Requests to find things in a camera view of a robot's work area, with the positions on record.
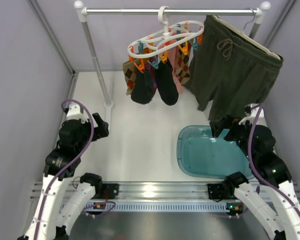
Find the black sock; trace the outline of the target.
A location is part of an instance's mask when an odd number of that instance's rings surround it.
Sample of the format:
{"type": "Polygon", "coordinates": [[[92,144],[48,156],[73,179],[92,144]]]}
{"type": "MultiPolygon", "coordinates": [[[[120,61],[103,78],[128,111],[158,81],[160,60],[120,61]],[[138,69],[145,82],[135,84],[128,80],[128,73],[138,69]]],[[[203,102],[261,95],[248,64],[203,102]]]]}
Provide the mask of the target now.
{"type": "Polygon", "coordinates": [[[158,64],[158,69],[155,70],[155,82],[162,101],[168,106],[175,105],[179,93],[173,80],[173,67],[169,59],[166,63],[161,61],[158,64]]]}
{"type": "Polygon", "coordinates": [[[146,105],[150,103],[156,93],[152,74],[149,70],[144,73],[137,71],[134,88],[131,93],[131,100],[135,103],[146,105]]]}

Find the brown argyle sock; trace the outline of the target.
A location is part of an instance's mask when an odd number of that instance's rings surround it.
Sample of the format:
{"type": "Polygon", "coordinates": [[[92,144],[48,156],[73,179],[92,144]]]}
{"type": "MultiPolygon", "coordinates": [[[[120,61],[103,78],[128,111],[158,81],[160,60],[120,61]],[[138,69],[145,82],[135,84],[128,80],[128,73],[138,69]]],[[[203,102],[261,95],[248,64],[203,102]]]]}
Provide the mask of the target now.
{"type": "Polygon", "coordinates": [[[176,54],[176,75],[181,85],[184,85],[190,79],[189,60],[192,48],[188,47],[187,54],[184,54],[180,49],[176,54]]]}
{"type": "Polygon", "coordinates": [[[127,87],[127,96],[131,95],[135,88],[137,74],[141,74],[141,76],[144,75],[148,61],[149,58],[135,58],[133,56],[129,56],[128,60],[122,64],[122,71],[127,87]]]}

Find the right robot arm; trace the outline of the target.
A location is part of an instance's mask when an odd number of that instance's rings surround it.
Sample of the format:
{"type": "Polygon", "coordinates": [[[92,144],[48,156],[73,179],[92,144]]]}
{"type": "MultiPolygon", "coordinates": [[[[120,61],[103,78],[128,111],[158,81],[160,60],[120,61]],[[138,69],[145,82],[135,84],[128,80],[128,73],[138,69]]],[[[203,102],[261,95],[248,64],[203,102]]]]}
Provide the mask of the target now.
{"type": "Polygon", "coordinates": [[[210,121],[212,136],[228,130],[224,140],[234,142],[249,161],[249,168],[266,191],[273,206],[269,206],[240,172],[222,181],[229,196],[240,200],[262,225],[271,240],[300,240],[300,202],[292,176],[285,162],[274,153],[275,138],[271,130],[255,120],[240,122],[225,116],[210,121]]]}

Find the pink patterned sock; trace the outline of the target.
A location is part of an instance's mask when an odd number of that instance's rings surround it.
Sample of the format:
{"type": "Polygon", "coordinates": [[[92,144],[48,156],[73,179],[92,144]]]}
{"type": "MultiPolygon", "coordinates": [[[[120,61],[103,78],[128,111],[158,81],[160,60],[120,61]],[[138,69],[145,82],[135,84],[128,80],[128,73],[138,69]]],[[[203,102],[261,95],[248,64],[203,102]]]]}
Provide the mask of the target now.
{"type": "Polygon", "coordinates": [[[176,86],[177,92],[180,95],[183,92],[183,88],[182,85],[177,77],[177,62],[176,62],[176,56],[177,56],[177,52],[179,50],[178,46],[174,46],[170,49],[167,50],[167,57],[170,61],[170,64],[172,66],[172,78],[173,78],[173,82],[176,86]]]}

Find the white clip sock hanger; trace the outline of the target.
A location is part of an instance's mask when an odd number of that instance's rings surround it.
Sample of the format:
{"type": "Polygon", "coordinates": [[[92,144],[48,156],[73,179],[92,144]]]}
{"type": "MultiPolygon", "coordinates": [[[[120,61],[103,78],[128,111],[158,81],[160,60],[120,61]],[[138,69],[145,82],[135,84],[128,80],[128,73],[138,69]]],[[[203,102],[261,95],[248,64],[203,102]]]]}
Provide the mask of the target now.
{"type": "Polygon", "coordinates": [[[140,63],[134,66],[143,74],[146,67],[144,59],[149,60],[153,68],[157,69],[159,63],[165,64],[168,61],[168,50],[178,47],[184,55],[189,52],[188,42],[194,40],[192,46],[197,46],[202,38],[204,24],[200,21],[189,20],[169,25],[168,17],[164,14],[167,6],[161,6],[158,10],[158,21],[163,29],[148,36],[133,41],[127,48],[130,60],[139,59],[140,63]]]}

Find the maroon purple sock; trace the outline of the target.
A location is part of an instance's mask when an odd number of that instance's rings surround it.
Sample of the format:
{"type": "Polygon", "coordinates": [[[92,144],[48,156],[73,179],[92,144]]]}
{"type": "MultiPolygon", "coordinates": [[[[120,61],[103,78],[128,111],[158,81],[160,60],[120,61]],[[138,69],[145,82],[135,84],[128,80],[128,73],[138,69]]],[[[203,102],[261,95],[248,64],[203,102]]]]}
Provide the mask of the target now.
{"type": "Polygon", "coordinates": [[[150,65],[149,60],[147,60],[147,63],[145,64],[145,68],[148,71],[150,71],[150,73],[151,73],[153,88],[154,88],[154,91],[156,91],[157,90],[157,83],[156,83],[156,78],[155,78],[155,68],[150,65]]]}

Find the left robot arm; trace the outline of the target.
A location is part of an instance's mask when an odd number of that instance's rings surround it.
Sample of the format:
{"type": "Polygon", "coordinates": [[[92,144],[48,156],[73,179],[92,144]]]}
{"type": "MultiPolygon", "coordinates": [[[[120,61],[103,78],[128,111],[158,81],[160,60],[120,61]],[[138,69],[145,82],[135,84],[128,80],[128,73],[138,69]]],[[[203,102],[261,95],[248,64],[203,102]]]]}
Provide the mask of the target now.
{"type": "Polygon", "coordinates": [[[21,240],[67,240],[77,218],[84,214],[95,217],[92,208],[101,210],[105,216],[117,204],[109,198],[88,206],[93,198],[106,193],[102,177],[85,173],[79,179],[74,194],[62,206],[66,190],[74,179],[75,171],[81,163],[81,156],[92,142],[109,135],[109,124],[98,113],[90,114],[77,100],[67,100],[63,106],[66,120],[58,132],[56,147],[45,159],[42,187],[38,204],[29,228],[19,237],[21,240]]]}

